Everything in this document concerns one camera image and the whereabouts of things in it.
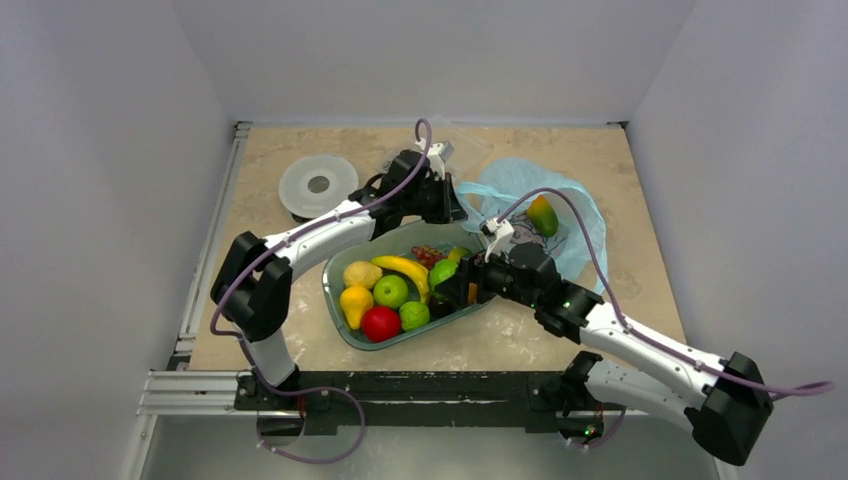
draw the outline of gray wall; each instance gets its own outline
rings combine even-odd
[[[228,111],[288,122],[628,118],[694,0],[175,0]]]
[[[744,478],[844,478],[848,3],[698,2],[629,127],[689,339],[791,386]]]
[[[2,477],[111,480],[173,348],[229,119],[169,0],[2,12]]]

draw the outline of grapes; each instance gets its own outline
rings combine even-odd
[[[411,251],[418,263],[424,265],[427,270],[432,270],[439,260],[447,258],[447,255],[430,245],[414,246]]]

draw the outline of white lid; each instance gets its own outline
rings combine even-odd
[[[359,187],[356,169],[338,155],[318,154],[294,162],[280,177],[280,201],[291,213],[317,218]]]

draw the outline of table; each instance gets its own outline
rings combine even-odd
[[[575,179],[589,190],[607,223],[611,285],[634,319],[685,342],[660,250],[624,131],[609,128],[467,128],[491,145],[485,163],[506,156],[529,158]],[[310,154],[335,153],[348,159],[360,184],[373,175],[386,151],[411,135],[411,128],[253,127],[226,208],[215,272],[232,239],[250,230],[257,236],[296,224],[277,195],[280,176]],[[435,127],[434,141],[439,140]],[[583,347],[556,338],[532,311],[495,299],[480,311],[395,347],[363,352],[342,340],[320,288],[323,264],[292,287],[283,327],[289,351],[304,370],[563,370]],[[583,285],[594,284],[586,277]],[[231,338],[209,333],[214,305],[208,292],[190,369],[240,370],[247,366]]]

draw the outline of gray floor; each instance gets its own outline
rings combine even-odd
[[[256,448],[255,419],[160,417],[145,479],[627,479],[719,478],[692,439],[663,421],[628,416],[614,440],[584,455],[558,435],[521,429],[370,428],[352,456],[332,465],[299,464]],[[307,437],[287,447],[309,456],[342,451],[356,434]]]

